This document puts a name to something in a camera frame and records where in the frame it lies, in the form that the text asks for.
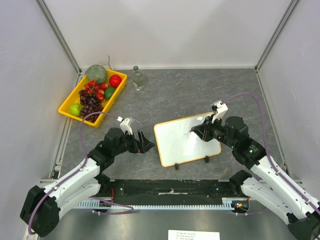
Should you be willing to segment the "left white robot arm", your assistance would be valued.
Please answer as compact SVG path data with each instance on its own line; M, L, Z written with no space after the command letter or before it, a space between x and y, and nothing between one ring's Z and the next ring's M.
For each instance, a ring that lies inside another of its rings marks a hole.
M111 128L94 149L86 152L83 161L63 177L46 185L33 186L27 193L20 218L27 224L30 235L47 236L60 219L81 201L110 191L110 180L103 172L115 157L129 152L145 154L155 145L142 131L138 137L120 128Z

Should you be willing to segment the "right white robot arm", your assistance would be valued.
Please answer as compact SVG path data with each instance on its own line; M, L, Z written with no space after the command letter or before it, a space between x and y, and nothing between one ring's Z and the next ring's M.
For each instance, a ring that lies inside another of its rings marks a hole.
M231 116L222 125L222 120L208 116L190 130L204 142L215 139L231 148L238 163L268 184L268 187L261 185L251 174L241 170L232 176L229 184L233 196L244 194L257 200L281 218L297 240L320 238L319 199L306 192L267 155L265 147L250 137L243 118Z

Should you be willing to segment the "wood framed whiteboard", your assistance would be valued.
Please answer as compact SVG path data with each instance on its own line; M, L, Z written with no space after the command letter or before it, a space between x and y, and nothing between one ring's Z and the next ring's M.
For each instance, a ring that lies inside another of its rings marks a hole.
M158 123L154 126L159 159L163 167L217 156L222 152L221 143L215 139L205 142L194 132L185 135L192 127L203 123L205 118L211 114L211 112L201 113Z

